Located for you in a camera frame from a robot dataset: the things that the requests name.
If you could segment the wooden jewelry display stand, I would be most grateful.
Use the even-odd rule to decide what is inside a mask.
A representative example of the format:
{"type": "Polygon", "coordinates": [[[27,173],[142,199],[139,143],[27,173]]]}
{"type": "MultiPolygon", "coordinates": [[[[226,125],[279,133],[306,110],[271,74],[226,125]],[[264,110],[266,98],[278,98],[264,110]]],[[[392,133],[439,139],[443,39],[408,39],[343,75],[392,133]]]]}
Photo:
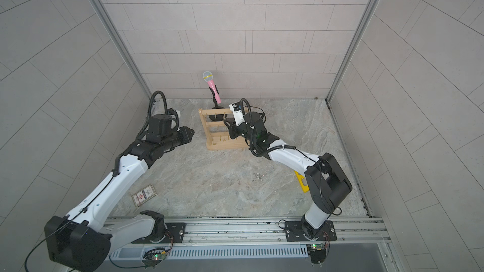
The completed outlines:
{"type": "Polygon", "coordinates": [[[243,137],[231,139],[225,124],[224,116],[232,117],[229,108],[211,110],[199,109],[199,117],[206,136],[206,147],[209,151],[244,149],[247,147],[243,137]]]}

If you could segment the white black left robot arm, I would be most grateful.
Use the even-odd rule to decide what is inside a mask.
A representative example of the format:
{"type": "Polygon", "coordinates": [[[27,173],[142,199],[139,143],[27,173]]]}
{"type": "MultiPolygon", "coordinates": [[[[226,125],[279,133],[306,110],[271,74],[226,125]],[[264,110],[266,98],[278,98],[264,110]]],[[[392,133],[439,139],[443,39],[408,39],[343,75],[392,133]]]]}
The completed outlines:
{"type": "Polygon", "coordinates": [[[163,214],[145,210],[105,230],[103,226],[130,187],[158,159],[192,141],[194,130],[180,126],[179,113],[167,106],[165,94],[155,91],[144,125],[115,159],[107,176],[64,217],[53,216],[44,227],[49,259],[75,271],[95,271],[113,251],[138,239],[159,243],[173,239],[163,214]]]}

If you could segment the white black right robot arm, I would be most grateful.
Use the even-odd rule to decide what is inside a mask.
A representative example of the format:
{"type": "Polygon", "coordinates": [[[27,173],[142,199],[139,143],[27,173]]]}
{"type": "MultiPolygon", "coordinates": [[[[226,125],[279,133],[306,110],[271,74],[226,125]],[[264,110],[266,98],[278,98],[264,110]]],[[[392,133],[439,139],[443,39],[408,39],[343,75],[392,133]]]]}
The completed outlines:
{"type": "Polygon", "coordinates": [[[300,151],[265,128],[263,113],[252,110],[246,99],[229,106],[232,118],[226,118],[231,139],[243,137],[253,156],[279,162],[302,176],[313,203],[301,220],[300,230],[311,241],[323,234],[323,224],[352,191],[352,184],[329,153],[322,156],[300,151]]]}

